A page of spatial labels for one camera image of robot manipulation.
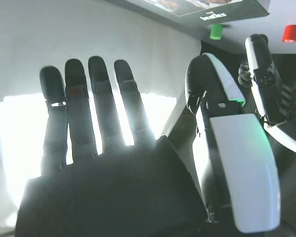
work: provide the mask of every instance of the box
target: box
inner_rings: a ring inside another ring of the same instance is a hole
[[[126,0],[189,28],[268,15],[270,0]]]

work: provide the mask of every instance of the red cylinder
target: red cylinder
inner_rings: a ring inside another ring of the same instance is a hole
[[[295,43],[296,42],[296,25],[289,25],[285,27],[282,41],[284,43]]]

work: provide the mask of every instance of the green cylinder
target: green cylinder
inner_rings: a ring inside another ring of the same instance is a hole
[[[213,24],[210,39],[211,40],[221,40],[222,39],[222,29],[223,29],[223,25]]]

